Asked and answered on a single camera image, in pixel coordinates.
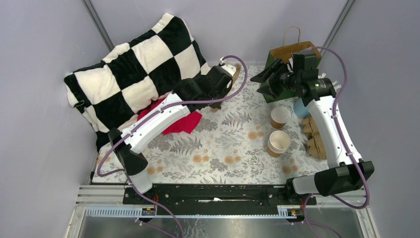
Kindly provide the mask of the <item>green paper bag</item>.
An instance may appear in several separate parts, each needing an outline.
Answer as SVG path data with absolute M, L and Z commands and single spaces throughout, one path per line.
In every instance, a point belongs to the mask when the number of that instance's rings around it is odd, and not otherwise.
M 286 42 L 286 33 L 288 30 L 290 30 L 291 28 L 296 28 L 298 29 L 298 37 L 297 40 L 294 44 L 291 45 L 285 45 Z M 309 47 L 314 47 L 315 45 L 311 42 L 311 41 L 300 41 L 300 35 L 301 35 L 301 29 L 296 26 L 289 26 L 286 28 L 286 30 L 284 31 L 283 34 L 283 43 L 282 46 L 279 48 L 275 48 L 269 51 L 268 53 L 268 57 L 266 60 L 266 64 L 265 64 L 265 69 L 267 69 L 273 62 L 275 62 L 275 60 L 277 59 L 281 59 L 284 63 L 289 62 L 289 59 L 292 57 L 293 53 L 302 51 L 306 48 Z M 296 94 L 294 92 L 290 92 L 290 91 L 283 91 L 278 97 L 273 98 L 272 96 L 263 96 L 265 99 L 266 103 L 272 103 L 272 102 L 276 102 L 276 101 L 280 101 L 280 100 L 285 100 L 285 99 L 289 99 L 289 98 L 293 98 L 295 97 Z

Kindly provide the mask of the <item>brown paper coffee cup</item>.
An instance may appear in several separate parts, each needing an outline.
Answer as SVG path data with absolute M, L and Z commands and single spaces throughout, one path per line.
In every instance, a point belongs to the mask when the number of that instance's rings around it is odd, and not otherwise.
M 282 129 L 283 126 L 290 120 L 291 112 L 285 106 L 275 107 L 271 111 L 271 126 L 275 129 Z

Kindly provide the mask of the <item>brown pulp cup carrier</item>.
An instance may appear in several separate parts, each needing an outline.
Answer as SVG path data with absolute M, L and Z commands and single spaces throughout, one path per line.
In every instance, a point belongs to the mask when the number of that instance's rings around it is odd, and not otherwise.
M 235 73 L 232 75 L 232 80 L 231 80 L 231 82 L 230 83 L 228 83 L 228 86 L 229 86 L 229 89 L 230 89 L 230 91 L 229 92 L 231 92 L 232 91 L 232 86 L 234 85 L 234 83 L 235 83 L 235 81 L 237 80 L 237 78 L 238 78 L 238 76 L 239 76 L 239 74 L 240 74 L 240 70 L 241 70 L 241 65 L 240 64 L 238 64 L 238 63 L 236 63 L 236 64 L 234 64 L 234 65 L 231 65 L 231 64 L 225 64 L 224 66 L 222 66 L 222 68 L 224 68 L 224 69 L 227 69 L 227 71 L 228 72 L 233 72 L 233 69 L 234 69 L 234 67 L 235 67 Z

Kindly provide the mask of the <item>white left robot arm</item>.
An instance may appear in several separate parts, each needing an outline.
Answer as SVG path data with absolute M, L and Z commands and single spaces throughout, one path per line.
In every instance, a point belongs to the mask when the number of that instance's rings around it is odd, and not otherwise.
M 148 161 L 143 150 L 158 135 L 190 113 L 210 106 L 220 108 L 232 88 L 239 69 L 230 64 L 213 66 L 207 74 L 183 79 L 170 94 L 133 125 L 108 133 L 114 154 L 123 166 L 127 179 L 136 187 L 135 198 L 143 204 L 152 201 L 154 191 L 146 171 Z

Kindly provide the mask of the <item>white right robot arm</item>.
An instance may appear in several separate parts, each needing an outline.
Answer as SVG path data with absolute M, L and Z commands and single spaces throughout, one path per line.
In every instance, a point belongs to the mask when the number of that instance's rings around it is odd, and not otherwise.
M 292 55 L 292 63 L 276 59 L 269 67 L 251 78 L 261 83 L 257 90 L 277 97 L 284 91 L 294 92 L 314 119 L 327 156 L 328 169 L 312 176 L 287 181 L 284 198 L 297 204 L 304 194 L 330 196 L 367 189 L 367 179 L 374 172 L 371 161 L 364 161 L 343 125 L 336 91 L 328 78 L 318 77 L 317 57 L 312 51 Z

